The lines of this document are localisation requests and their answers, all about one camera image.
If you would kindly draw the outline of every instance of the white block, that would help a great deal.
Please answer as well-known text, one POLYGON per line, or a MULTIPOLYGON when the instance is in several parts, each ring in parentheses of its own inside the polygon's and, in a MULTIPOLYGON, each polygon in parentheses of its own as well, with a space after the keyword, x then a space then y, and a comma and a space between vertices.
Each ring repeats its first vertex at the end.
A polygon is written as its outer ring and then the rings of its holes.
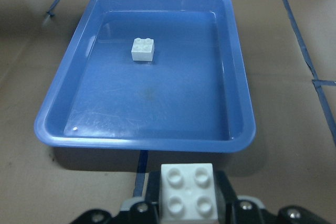
POLYGON ((160 222, 218 223, 212 164, 161 165, 160 222))
POLYGON ((153 61, 154 40, 136 38, 131 52, 133 60, 153 61))

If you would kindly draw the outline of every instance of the tray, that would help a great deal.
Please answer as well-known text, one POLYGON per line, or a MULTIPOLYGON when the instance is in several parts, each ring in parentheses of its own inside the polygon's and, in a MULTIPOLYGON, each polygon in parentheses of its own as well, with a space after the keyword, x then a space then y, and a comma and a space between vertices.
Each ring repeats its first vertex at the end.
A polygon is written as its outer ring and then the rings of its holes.
POLYGON ((91 0, 35 121, 51 146, 236 152, 255 121, 230 0, 91 0), (132 60, 154 39, 152 62, 132 60))

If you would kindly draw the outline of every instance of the floor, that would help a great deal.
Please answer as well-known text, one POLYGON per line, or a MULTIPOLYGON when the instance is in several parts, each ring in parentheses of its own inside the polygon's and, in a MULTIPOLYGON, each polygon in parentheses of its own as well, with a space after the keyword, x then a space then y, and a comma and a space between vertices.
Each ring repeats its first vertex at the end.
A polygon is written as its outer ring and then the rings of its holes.
MULTIPOLYGON (((52 148, 33 123, 89 0, 0 0, 0 222, 116 215, 141 185, 139 151, 52 148)), ((257 124, 234 154, 142 152, 213 163, 273 213, 296 204, 336 222, 336 0, 232 0, 257 124)))

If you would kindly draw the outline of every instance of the metal screw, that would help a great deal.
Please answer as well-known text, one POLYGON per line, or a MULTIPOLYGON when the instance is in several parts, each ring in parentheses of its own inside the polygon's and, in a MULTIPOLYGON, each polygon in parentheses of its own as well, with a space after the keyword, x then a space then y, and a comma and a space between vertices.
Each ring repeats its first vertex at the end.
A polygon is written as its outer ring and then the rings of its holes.
POLYGON ((101 212, 95 212, 92 215, 91 220, 93 223, 97 223, 97 222, 101 222, 104 218, 105 216, 101 212))
POLYGON ((298 210, 294 208, 290 208, 287 210, 287 214, 291 219, 299 219, 301 218, 301 214, 298 210))
POLYGON ((244 200, 240 203, 240 207, 243 208, 244 210, 251 210, 252 204, 251 202, 244 200))
POLYGON ((137 205, 138 212, 146 212, 148 210, 148 205, 146 203, 140 203, 137 205))

